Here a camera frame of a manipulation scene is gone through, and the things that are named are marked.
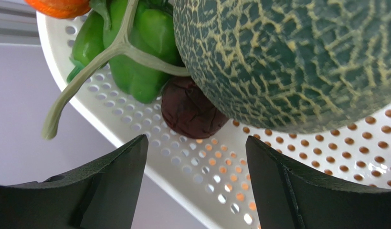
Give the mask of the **dark brown toy fruit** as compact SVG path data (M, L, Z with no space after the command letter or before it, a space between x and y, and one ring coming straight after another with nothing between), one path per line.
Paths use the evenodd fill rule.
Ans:
M161 113L167 126L193 139L216 134L229 120L190 77L174 77L165 85Z

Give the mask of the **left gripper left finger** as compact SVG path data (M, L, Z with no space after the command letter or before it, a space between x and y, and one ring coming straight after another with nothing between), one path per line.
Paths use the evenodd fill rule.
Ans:
M129 229L147 160L139 135L43 182L0 186L0 229Z

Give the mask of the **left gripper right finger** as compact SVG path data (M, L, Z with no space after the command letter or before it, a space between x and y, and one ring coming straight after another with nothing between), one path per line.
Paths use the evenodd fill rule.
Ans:
M342 180L250 136L246 154L264 229L391 229L391 189Z

